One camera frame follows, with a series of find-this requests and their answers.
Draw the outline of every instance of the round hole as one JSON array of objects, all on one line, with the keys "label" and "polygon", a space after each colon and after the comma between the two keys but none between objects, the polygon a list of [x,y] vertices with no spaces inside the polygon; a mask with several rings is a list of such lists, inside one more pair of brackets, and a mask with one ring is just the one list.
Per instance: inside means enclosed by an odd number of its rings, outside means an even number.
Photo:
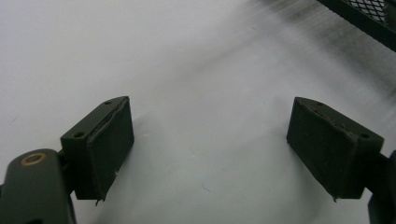
[{"label": "round hole", "polygon": [[44,159],[46,159],[46,154],[42,152],[33,153],[23,158],[21,161],[21,165],[30,166],[30,165],[38,164],[42,162]]},{"label": "round hole", "polygon": [[82,135],[84,135],[84,133],[75,133],[73,136],[74,137],[81,137]]},{"label": "round hole", "polygon": [[43,220],[37,218],[27,222],[26,224],[43,224]]},{"label": "round hole", "polygon": [[361,137],[362,137],[362,138],[369,138],[370,136],[369,136],[367,133],[362,133],[362,134],[361,134]]}]

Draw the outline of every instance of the metal mesh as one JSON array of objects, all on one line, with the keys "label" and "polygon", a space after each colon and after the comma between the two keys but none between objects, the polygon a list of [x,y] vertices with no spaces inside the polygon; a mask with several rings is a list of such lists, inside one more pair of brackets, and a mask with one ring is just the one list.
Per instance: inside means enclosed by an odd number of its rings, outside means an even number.
[{"label": "metal mesh", "polygon": [[385,22],[385,4],[384,0],[346,0],[353,7],[370,16],[376,21]]}]

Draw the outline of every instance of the wire mesh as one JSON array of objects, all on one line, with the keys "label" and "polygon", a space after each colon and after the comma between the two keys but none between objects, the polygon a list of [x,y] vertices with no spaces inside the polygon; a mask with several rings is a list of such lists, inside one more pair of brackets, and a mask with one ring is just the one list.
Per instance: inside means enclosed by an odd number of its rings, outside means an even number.
[{"label": "wire mesh", "polygon": [[353,7],[376,21],[386,22],[384,0],[346,0]]}]

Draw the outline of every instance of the white surface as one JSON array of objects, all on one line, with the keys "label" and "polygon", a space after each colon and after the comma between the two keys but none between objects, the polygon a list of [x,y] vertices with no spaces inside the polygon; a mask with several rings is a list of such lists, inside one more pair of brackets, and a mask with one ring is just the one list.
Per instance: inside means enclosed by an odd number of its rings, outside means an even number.
[{"label": "white surface", "polygon": [[0,179],[97,105],[132,99],[135,144],[78,223],[369,223],[286,142],[294,96],[396,145],[395,53],[314,0],[1,1]]}]

